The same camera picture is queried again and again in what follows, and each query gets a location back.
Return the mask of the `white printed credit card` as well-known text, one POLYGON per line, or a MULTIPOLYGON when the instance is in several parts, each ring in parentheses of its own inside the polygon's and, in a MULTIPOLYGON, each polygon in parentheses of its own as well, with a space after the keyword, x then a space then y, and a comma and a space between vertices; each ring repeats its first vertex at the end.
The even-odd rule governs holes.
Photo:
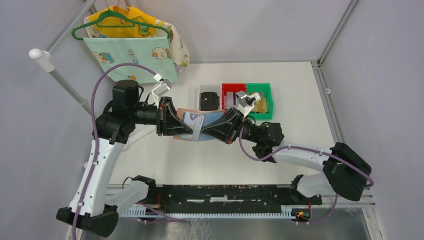
POLYGON ((182 134, 180 138, 187 141, 198 141, 204 122, 204 115, 196 112, 184 112, 183 122, 192 129, 192 134, 182 134))

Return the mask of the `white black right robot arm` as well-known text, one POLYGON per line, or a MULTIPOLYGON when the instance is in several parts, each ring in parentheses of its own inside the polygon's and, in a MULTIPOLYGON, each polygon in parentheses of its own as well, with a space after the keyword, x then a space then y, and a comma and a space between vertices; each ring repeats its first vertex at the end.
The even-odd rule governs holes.
POLYGON ((255 122, 231 108, 221 118, 202 127, 201 133, 216 140, 241 145, 244 140, 254 143, 251 160, 275 164, 291 164, 317 171, 313 175, 298 175, 291 183, 289 199, 302 204, 316 195, 336 194, 358 202, 366 188, 374 185, 371 166, 346 143, 336 142, 332 147, 312 147, 292 144, 284 140, 278 122, 255 122))

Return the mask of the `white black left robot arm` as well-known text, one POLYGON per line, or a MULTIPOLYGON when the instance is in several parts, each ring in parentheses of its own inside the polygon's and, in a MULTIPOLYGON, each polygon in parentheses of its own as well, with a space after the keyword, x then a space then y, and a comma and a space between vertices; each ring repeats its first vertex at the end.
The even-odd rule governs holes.
POLYGON ((156 182, 136 176, 134 182, 107 197, 107 189, 116 162, 136 125, 152 125, 159 136, 191 134, 192 129, 177 117, 166 79, 159 80, 151 91, 154 104, 140 101, 140 86, 135 80, 120 80, 112 89, 112 100, 94 119, 93 141, 80 186, 69 206, 60 208, 56 218, 75 228, 109 237, 120 216, 136 203, 153 203, 157 198, 156 182))

